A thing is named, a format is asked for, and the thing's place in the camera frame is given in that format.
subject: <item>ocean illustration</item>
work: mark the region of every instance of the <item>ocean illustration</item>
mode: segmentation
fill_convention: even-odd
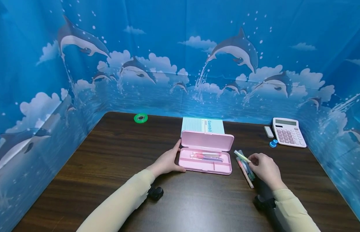
[[[0,1],[0,232],[110,111],[296,119],[360,220],[360,20],[338,4]]]

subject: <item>pink pen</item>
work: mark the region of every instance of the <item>pink pen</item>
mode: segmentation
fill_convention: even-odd
[[[218,162],[224,161],[224,159],[222,159],[220,157],[204,156],[202,154],[191,154],[190,158],[202,159],[202,160],[206,160],[206,161],[210,161],[210,160],[218,161]]]
[[[195,154],[201,154],[204,156],[212,156],[212,157],[220,157],[221,153],[217,153],[217,152],[204,152],[204,151],[195,151],[193,152],[193,155]]]

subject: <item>tape roll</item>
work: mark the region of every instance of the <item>tape roll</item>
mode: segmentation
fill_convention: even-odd
[[[136,123],[144,123],[148,120],[148,115],[146,114],[137,114],[134,116],[134,121]]]

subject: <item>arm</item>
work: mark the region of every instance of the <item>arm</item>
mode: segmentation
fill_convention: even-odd
[[[283,183],[279,168],[273,159],[262,153],[255,153],[248,158],[251,160],[249,166],[252,171],[273,191],[280,216],[278,218],[283,217],[286,224],[283,227],[287,227],[290,232],[319,231],[302,203]]]
[[[278,218],[283,218],[288,231],[307,232],[319,231],[317,225],[308,215],[302,203],[289,189],[273,191]]]
[[[144,202],[155,178],[171,171],[185,172],[183,167],[174,163],[179,146],[180,140],[154,164],[131,177],[87,217],[77,232],[117,232],[128,216]]]

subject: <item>wooden desk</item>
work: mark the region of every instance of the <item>wooden desk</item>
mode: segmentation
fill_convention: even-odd
[[[105,198],[180,137],[181,118],[150,116],[136,124],[133,117],[107,113],[14,231],[75,231]],[[224,122],[224,127],[235,136],[232,151],[263,152],[276,161],[283,181],[322,232],[360,231],[359,221],[309,149],[272,149],[261,125]],[[253,206],[256,191],[234,159],[232,168],[229,176],[194,171],[160,176],[155,185],[164,189],[163,197],[157,203],[146,200],[120,231],[273,231]]]

